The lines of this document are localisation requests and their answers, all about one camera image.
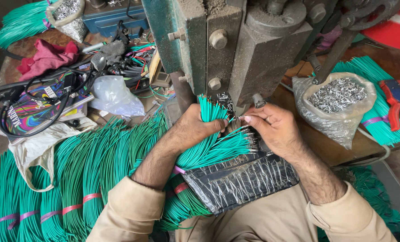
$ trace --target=hairy forearm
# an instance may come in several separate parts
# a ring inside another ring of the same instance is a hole
[[[345,183],[306,144],[287,161],[299,174],[301,184],[313,204],[336,201],[346,193]]]
[[[133,181],[156,190],[163,190],[180,154],[173,138],[169,130],[155,144],[131,177]]]

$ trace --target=hand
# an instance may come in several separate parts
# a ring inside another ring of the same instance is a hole
[[[293,114],[267,103],[262,108],[251,107],[240,119],[255,128],[266,145],[278,156],[290,160],[306,147]]]
[[[226,119],[215,119],[212,122],[203,122],[200,113],[200,104],[191,104],[186,112],[176,121],[166,133],[171,145],[178,153],[197,145],[208,136],[219,131],[224,132],[228,125]]]

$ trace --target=bolt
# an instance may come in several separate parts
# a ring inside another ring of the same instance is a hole
[[[314,24],[321,21],[326,15],[326,9],[324,8],[324,4],[316,4],[310,11],[309,11],[309,18],[312,20]]]
[[[349,28],[354,24],[355,17],[353,15],[342,16],[340,19],[340,27]]]
[[[209,44],[217,50],[227,45],[227,32],[224,29],[215,30],[209,37]]]
[[[267,103],[259,93],[252,96],[252,101],[254,101],[255,108],[262,108]]]
[[[210,87],[210,89],[216,91],[221,88],[221,79],[212,78],[207,85]]]
[[[180,39],[182,41],[186,40],[185,31],[183,28],[178,28],[178,31],[167,34],[170,41],[174,41],[175,39]]]
[[[320,83],[320,80],[318,80],[317,78],[314,78],[313,80],[312,80],[312,84],[313,85],[318,85]]]
[[[179,82],[188,82],[188,77],[187,76],[179,77],[178,80]]]

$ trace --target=red cloth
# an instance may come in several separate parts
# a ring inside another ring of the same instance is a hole
[[[49,69],[58,69],[63,65],[71,65],[78,57],[79,49],[72,41],[65,47],[61,47],[42,39],[37,39],[34,46],[37,49],[37,53],[31,58],[23,58],[21,65],[16,68],[22,74],[20,81],[29,80],[45,73]]]

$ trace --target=workbench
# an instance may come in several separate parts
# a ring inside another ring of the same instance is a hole
[[[48,30],[36,36],[18,41],[12,44],[8,50],[20,56],[31,57],[36,53],[34,43],[37,38],[42,38],[49,43],[60,46],[65,46],[70,40],[72,40],[70,37],[60,33],[58,30]],[[96,44],[102,41],[108,41],[108,39],[100,36],[99,34],[89,33],[85,37],[85,41],[91,44]],[[79,47],[85,46],[80,43],[77,43],[77,45]],[[342,60],[348,61],[354,56],[370,56],[391,76],[393,76],[395,79],[400,79],[400,50],[361,44],[348,49]],[[325,59],[324,56],[320,56],[318,58],[321,62],[323,62]],[[4,59],[4,63],[0,70],[0,85],[18,81],[21,74],[16,70],[16,67],[20,65],[20,63],[21,61],[9,57]],[[298,63],[295,67],[286,72],[283,82],[291,84],[291,77],[295,75],[298,77],[307,77],[311,75],[312,70],[313,69],[309,62],[300,61],[300,63]],[[368,139],[358,131],[353,139],[352,150],[346,150],[343,146],[338,145],[321,132],[316,131],[309,126],[309,124],[307,124],[297,113],[292,92],[287,90],[282,85],[277,87],[271,98],[272,101],[278,106],[288,109],[294,113],[297,125],[299,126],[300,133],[303,138],[306,140],[309,146],[331,166],[351,161],[354,162],[364,160],[370,157],[381,156],[384,153],[384,149],[380,145]],[[145,110],[148,110],[151,107],[151,100],[148,99],[142,100],[142,102],[145,104]],[[400,143],[396,144],[392,148],[392,150],[396,149],[400,149]]]

